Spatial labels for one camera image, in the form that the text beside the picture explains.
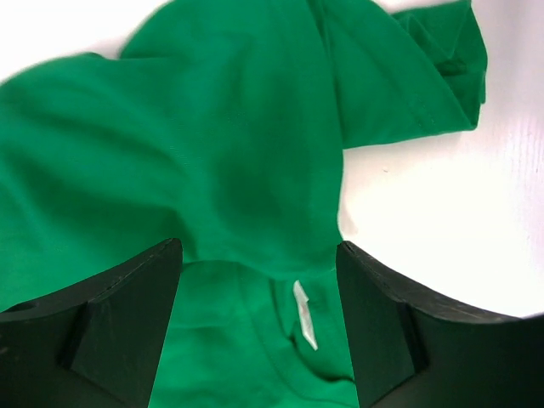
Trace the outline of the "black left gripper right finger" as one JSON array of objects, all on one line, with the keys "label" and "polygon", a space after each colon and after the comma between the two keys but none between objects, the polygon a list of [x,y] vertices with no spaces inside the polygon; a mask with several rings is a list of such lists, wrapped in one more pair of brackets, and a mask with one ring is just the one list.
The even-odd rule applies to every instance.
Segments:
[{"label": "black left gripper right finger", "polygon": [[457,301],[349,241],[336,267],[360,406],[542,406],[541,316]]}]

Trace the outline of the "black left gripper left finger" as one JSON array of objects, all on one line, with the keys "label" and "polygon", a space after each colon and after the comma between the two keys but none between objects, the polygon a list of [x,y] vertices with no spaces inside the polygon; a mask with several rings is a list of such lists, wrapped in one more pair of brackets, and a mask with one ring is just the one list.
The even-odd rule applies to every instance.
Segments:
[{"label": "black left gripper left finger", "polygon": [[3,407],[146,407],[182,270],[165,240],[1,313]]}]

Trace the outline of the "green t shirt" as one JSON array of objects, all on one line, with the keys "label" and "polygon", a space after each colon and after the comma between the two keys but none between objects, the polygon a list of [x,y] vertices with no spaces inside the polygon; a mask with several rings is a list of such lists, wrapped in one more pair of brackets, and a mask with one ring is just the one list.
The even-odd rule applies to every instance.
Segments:
[{"label": "green t shirt", "polygon": [[167,238],[154,407],[355,407],[335,269],[343,151],[474,129],[468,1],[173,1],[119,56],[1,86],[1,306]]}]

